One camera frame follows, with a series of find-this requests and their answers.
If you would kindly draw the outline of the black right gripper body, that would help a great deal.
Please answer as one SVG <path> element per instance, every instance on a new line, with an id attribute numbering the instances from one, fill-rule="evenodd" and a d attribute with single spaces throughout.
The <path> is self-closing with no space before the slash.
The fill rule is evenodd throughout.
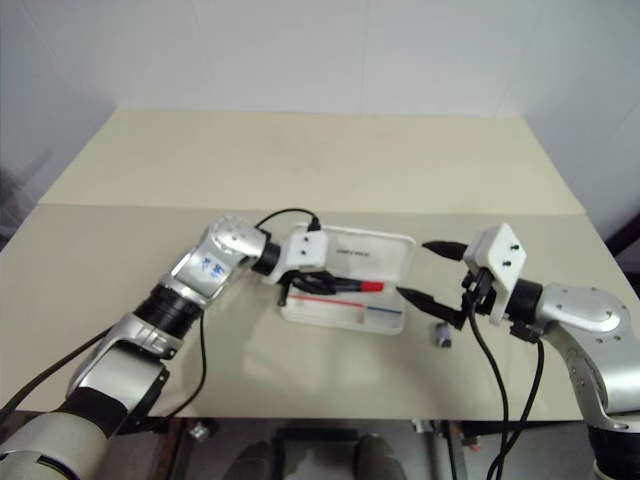
<path id="1" fill-rule="evenodd" d="M 465 292 L 462 296 L 462 309 L 470 317 L 471 314 L 489 316 L 496 300 L 493 288 L 494 276 L 486 267 L 481 267 L 476 273 L 468 271 L 462 281 Z"/>

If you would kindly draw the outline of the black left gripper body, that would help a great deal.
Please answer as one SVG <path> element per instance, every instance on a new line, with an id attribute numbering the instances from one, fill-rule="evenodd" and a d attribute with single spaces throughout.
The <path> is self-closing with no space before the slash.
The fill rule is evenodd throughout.
<path id="1" fill-rule="evenodd" d="M 308 274 L 299 270 L 287 271 L 278 281 L 278 285 L 281 290 L 277 300 L 278 306 L 285 306 L 289 292 L 292 288 L 306 292 L 308 290 L 307 285 Z"/>

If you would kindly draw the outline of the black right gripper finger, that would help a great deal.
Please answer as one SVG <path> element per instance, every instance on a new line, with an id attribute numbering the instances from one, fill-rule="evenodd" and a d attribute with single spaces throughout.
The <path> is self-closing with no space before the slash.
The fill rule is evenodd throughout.
<path id="1" fill-rule="evenodd" d="M 422 247 L 443 258 L 453 261 L 461 261 L 468 245 L 456 241 L 432 240 L 424 242 Z"/>
<path id="2" fill-rule="evenodd" d="M 466 314 L 462 310 L 441 304 L 433 296 L 415 289 L 398 287 L 397 292 L 421 312 L 436 317 L 457 330 L 464 327 Z"/>

